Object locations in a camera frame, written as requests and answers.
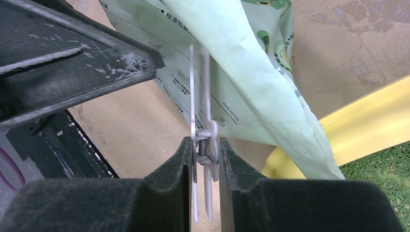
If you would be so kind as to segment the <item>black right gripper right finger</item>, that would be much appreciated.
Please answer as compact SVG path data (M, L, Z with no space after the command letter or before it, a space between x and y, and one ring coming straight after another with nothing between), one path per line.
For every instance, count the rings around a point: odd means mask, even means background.
M387 196L364 181L270 179L220 138L224 232L400 232Z

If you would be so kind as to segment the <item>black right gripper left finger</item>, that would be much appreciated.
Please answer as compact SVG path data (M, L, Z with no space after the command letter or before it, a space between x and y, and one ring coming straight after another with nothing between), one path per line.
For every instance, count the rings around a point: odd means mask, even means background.
M3 232L188 232L192 141L142 179L43 179L26 184Z

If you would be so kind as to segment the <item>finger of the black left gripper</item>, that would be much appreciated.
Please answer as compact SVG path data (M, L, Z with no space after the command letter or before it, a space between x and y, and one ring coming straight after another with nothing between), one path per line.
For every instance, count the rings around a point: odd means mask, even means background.
M0 3L0 129L152 80L161 54L63 0Z

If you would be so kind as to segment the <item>green cat litter bag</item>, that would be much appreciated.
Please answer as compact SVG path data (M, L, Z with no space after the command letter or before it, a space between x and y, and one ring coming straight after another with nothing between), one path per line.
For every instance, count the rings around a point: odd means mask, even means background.
M308 179L343 179L318 119L293 82L288 0L102 0L113 27L158 50L157 84L190 120L189 46L195 85L201 48L211 56L211 115L219 135L281 147Z

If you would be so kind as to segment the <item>yellow sifting litter tray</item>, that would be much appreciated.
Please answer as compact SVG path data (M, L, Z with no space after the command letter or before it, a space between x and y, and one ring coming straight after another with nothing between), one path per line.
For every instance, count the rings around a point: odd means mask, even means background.
M404 76L320 119L337 165L410 140L410 77Z

